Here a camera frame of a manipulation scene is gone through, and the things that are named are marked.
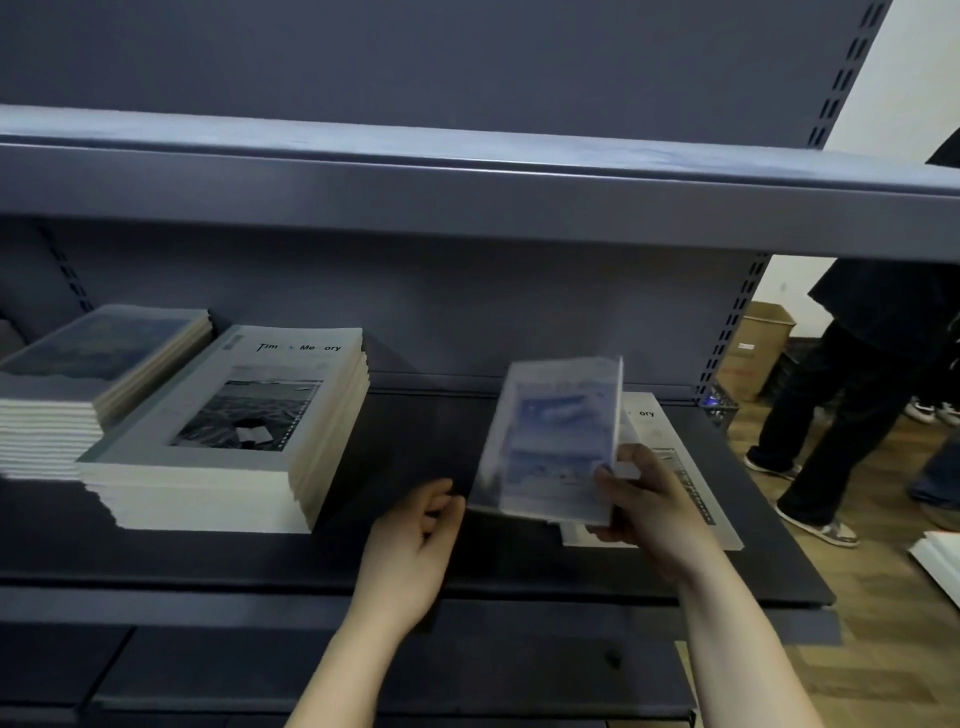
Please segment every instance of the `forearm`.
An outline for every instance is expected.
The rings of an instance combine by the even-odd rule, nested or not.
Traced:
[[[370,728],[397,645],[387,632],[348,615],[291,713],[288,728]]]
[[[770,621],[727,559],[680,586],[707,728],[823,728]]]

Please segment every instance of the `black jacket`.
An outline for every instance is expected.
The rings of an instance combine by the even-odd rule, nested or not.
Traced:
[[[960,130],[928,164],[960,167]],[[947,263],[837,260],[810,290],[810,298],[829,311],[837,325],[875,349],[933,361],[960,312],[960,268]]]

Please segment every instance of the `book being held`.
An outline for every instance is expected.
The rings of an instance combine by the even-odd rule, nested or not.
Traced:
[[[606,525],[593,472],[611,466],[623,360],[515,362],[507,371],[468,499],[488,513]]]
[[[726,550],[743,548],[657,398],[623,392],[621,359],[517,362],[496,405],[468,508],[557,523],[565,546],[619,547],[590,534],[607,525],[611,506],[593,472],[612,467],[637,479],[630,463],[615,462],[617,443],[642,443],[680,480]]]
[[[0,473],[76,480],[76,459],[211,338],[203,309],[109,304],[0,362]]]
[[[126,528],[309,533],[369,388],[360,328],[234,326],[79,461]]]

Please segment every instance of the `black pants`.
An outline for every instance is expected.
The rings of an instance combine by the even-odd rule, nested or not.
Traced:
[[[923,404],[949,402],[960,406],[960,324],[953,323],[949,341],[917,383],[914,392]]]
[[[797,521],[827,525],[840,507],[853,466],[893,428],[924,364],[882,352],[830,324],[797,366],[747,453],[756,464],[786,471],[800,454],[813,409],[844,391],[833,425],[778,501]]]

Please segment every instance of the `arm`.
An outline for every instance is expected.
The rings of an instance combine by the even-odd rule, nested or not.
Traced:
[[[400,642],[440,591],[464,517],[452,482],[420,486],[371,529],[347,617],[333,636],[288,728],[370,728]],[[429,515],[440,512],[436,518]]]
[[[693,679],[708,728],[823,728],[770,621],[676,476],[644,446],[624,446],[641,479],[606,470],[597,485],[616,506],[603,541],[643,548],[677,586]]]

